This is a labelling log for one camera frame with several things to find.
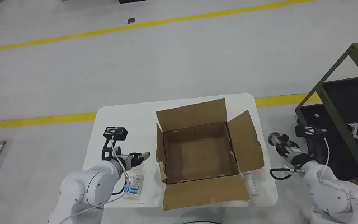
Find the open cardboard box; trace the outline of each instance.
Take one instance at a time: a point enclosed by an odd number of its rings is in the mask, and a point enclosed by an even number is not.
[[[248,111],[227,122],[223,98],[158,111],[157,117],[164,210],[249,200],[240,173],[264,164]]]

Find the white table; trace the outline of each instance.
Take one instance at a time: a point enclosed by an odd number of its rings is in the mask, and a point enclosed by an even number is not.
[[[95,124],[93,125],[91,139],[86,153],[83,169],[101,161],[101,151],[106,140],[103,133],[106,127],[125,127],[128,136],[125,141],[117,141],[116,146],[121,146],[122,153],[149,151],[150,158],[144,163],[145,178],[142,194],[138,201],[120,199],[108,204],[109,208],[121,207],[162,207],[165,184],[161,182],[158,164],[156,163],[156,141],[157,132],[155,123],[158,122],[156,111],[176,108],[179,106],[206,102],[219,98],[226,99],[228,120],[249,110],[257,138],[261,144],[265,167],[252,171],[251,174],[256,181],[259,196],[252,197],[250,202],[232,201],[211,204],[211,207],[248,207],[248,206],[273,206],[277,202],[277,189],[274,179],[269,174],[271,168],[269,154],[267,152],[260,120],[254,98],[250,94],[232,94],[222,96],[209,96],[193,99],[171,100],[161,102],[146,102],[142,104],[129,104],[118,106],[105,106],[97,112]],[[124,178],[115,186],[115,191],[123,187]]]

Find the gray floor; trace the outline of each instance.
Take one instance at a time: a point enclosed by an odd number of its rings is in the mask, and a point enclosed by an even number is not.
[[[263,133],[277,131],[294,136],[294,106],[259,108]],[[0,129],[8,140],[0,154],[1,223],[45,223],[54,208],[62,179],[82,168],[93,122]],[[272,167],[282,166],[273,147]],[[114,209],[102,223],[183,223],[211,220],[225,223],[305,223],[311,200],[298,176],[277,181],[279,200],[271,208]]]
[[[280,0],[4,0],[0,45]],[[0,50],[0,120],[102,106],[248,92],[308,92],[358,41],[356,0],[316,0],[25,48]],[[336,78],[357,74],[351,61]],[[294,136],[295,106],[259,108],[263,132]],[[67,173],[82,168],[93,122],[0,129],[0,223],[46,223]],[[282,159],[270,151],[272,167]],[[298,176],[278,181],[271,208],[107,209],[102,223],[307,222]]]

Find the yellow floor line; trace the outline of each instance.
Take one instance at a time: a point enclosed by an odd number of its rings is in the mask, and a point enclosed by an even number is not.
[[[285,96],[271,96],[255,98],[257,107],[265,106],[283,106],[290,104],[299,104],[306,94],[285,95]],[[317,94],[314,94],[308,102],[320,102],[320,98]],[[96,118],[96,112],[84,113],[84,114],[69,114],[60,116],[44,116],[41,118],[26,118],[26,119],[14,119],[14,120],[2,120],[0,121],[0,128],[14,128],[44,124],[59,124],[59,123],[71,123],[71,122],[88,122],[94,121]]]
[[[198,20],[201,18],[209,18],[209,17],[217,17],[217,16],[226,16],[226,15],[232,15],[232,14],[238,14],[238,13],[245,13],[245,12],[253,12],[253,11],[260,11],[260,10],[268,10],[272,8],[279,8],[284,6],[289,6],[292,4],[301,4],[301,3],[307,3],[307,2],[313,2],[315,0],[286,0],[283,2],[276,2],[271,4],[264,4],[261,6],[250,6],[246,8],[237,8],[234,10],[225,10],[225,11],[219,11],[219,12],[209,12],[199,15],[192,15],[192,16],[184,16],[179,18],[168,18],[165,20],[158,20],[158,21],[152,21],[152,22],[142,22],[138,24],[130,24],[126,26],[120,26],[105,30],[97,30],[97,31],[91,31],[91,32],[84,32],[81,34],[72,34],[67,36],[59,36],[56,38],[47,38],[42,40],[34,40],[29,42],[23,42],[18,44],[9,44],[9,45],[3,45],[0,46],[0,50],[5,49],[12,49],[12,48],[21,48],[25,46],[30,45],[38,45],[38,44],[46,44],[46,43],[53,43],[63,40],[70,40],[70,39],[76,39],[76,38],[84,38],[86,36],[96,36],[96,35],[103,35],[103,34],[109,34],[112,32],[122,32],[125,30],[134,30],[134,29],[140,29],[144,27],[150,27],[150,26],[158,26],[163,24],[171,24],[175,22],[184,22],[184,21],[190,21],[190,20]]]

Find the small bottle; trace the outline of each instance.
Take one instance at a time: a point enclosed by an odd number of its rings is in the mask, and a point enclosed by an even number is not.
[[[124,198],[130,200],[138,200],[140,198],[140,192],[142,191],[144,181],[143,164],[133,168],[128,172],[129,176],[129,189],[124,189]]]
[[[250,172],[246,174],[246,184],[252,197],[259,196],[257,183]]]

